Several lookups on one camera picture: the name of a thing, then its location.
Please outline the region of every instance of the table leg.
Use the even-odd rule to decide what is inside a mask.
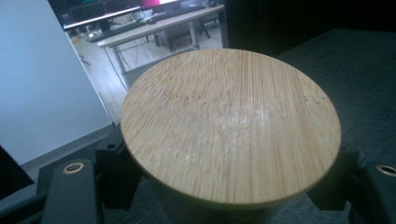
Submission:
[[[123,62],[122,62],[122,59],[121,59],[121,56],[120,56],[119,47],[118,47],[118,46],[113,47],[113,52],[114,52],[114,55],[116,56],[117,63],[118,63],[119,66],[120,66],[121,73],[122,73],[122,74],[125,74],[125,73],[126,73],[126,70],[125,70],[125,67],[124,67],[124,65],[123,65]]]
[[[195,49],[199,49],[199,44],[197,40],[197,34],[195,32],[194,21],[189,21],[191,39],[192,39],[192,47]]]

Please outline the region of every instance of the office room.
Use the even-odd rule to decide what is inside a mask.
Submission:
[[[86,41],[89,34],[70,35],[48,1],[6,0],[2,5],[0,144],[34,182],[0,201],[4,211],[35,196],[40,168],[95,147],[114,132],[129,87],[114,51]],[[389,213],[394,193],[387,188],[396,179],[395,4],[226,0],[224,8],[225,21],[205,23],[210,38],[197,32],[200,49],[221,49],[225,30],[230,49],[274,57],[318,84],[340,122],[341,149],[334,169],[316,188],[278,204],[267,223],[394,223]],[[224,22],[226,29],[221,28]],[[148,36],[148,42],[142,36],[130,43],[123,54],[127,69],[194,47],[191,36],[183,35],[172,52],[164,33],[157,34],[159,45],[154,35]],[[349,183],[347,175],[356,172],[375,184]],[[348,184],[340,187],[340,179]],[[129,211],[103,209],[105,223],[192,223],[195,218],[200,223],[198,217],[204,215],[213,223],[248,223],[240,218],[242,212],[232,216],[221,209],[212,212],[219,211],[216,206],[206,210],[189,200],[180,202],[145,175],[139,184]],[[359,194],[346,193],[351,189]],[[355,201],[359,197],[367,200]],[[257,207],[248,211],[262,214]]]

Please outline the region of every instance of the bolt hole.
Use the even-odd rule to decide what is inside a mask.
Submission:
[[[384,175],[396,176],[396,169],[387,165],[377,165],[376,169]]]
[[[80,170],[82,170],[82,168],[84,168],[84,163],[74,162],[64,167],[64,174],[66,175],[75,174],[78,173]]]
[[[116,145],[114,145],[114,144],[107,145],[107,149],[114,148],[115,146],[116,146]]]

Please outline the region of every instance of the table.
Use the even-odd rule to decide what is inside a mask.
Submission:
[[[121,131],[142,170],[209,207],[256,209],[315,186],[341,126],[326,93],[294,67],[238,49],[201,49],[151,67],[129,90]]]
[[[221,31],[222,46],[224,48],[228,48],[227,24],[226,24],[226,20],[225,20],[224,5],[217,5],[216,7],[207,7],[202,10],[197,10],[197,11],[193,11],[193,12],[190,12],[187,14],[169,18],[166,20],[157,21],[155,24],[145,25],[145,26],[138,27],[136,29],[133,29],[131,31],[128,31],[128,32],[125,32],[125,33],[122,33],[119,35],[111,36],[110,38],[98,41],[96,44],[99,48],[102,48],[102,49],[103,48],[112,48],[113,49],[113,52],[117,59],[117,62],[120,66],[120,70],[123,74],[125,74],[127,71],[125,69],[125,66],[124,66],[122,60],[121,60],[119,45],[128,43],[130,41],[136,40],[141,37],[145,37],[145,36],[157,33],[161,30],[166,29],[166,28],[176,26],[176,25],[179,25],[184,22],[188,22],[190,25],[192,45],[195,49],[198,49],[199,44],[197,41],[193,21],[199,20],[204,16],[208,16],[208,15],[211,15],[214,13],[219,14],[219,24],[220,24],[220,31]]]

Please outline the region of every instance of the wooden disc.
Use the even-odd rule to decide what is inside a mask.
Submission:
[[[341,127],[329,97],[277,59],[202,49],[156,64],[128,92],[121,130],[153,178],[197,202],[283,203],[326,174]]]

